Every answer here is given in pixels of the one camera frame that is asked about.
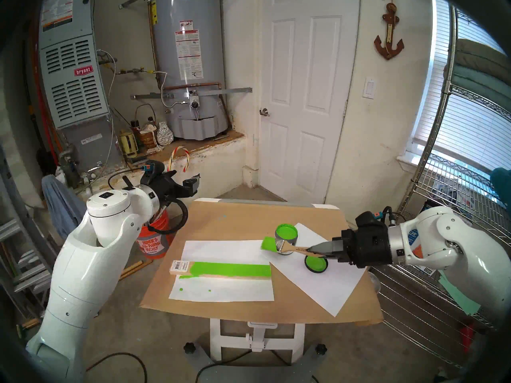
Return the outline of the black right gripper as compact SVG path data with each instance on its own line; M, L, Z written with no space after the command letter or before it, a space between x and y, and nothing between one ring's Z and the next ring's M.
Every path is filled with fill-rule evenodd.
M332 238L332 243L311 246L309 252L358 268L393 263L387 226L363 226L357 230L343 230L340 237Z

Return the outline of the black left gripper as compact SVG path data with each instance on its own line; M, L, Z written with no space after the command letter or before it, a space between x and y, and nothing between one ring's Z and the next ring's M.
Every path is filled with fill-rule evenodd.
M195 195L199 188L200 174L184 180L182 185L176 183L173 176L177 172L153 173L149 176L149 187L156 194L159 205L168 205L174 199L187 198Z

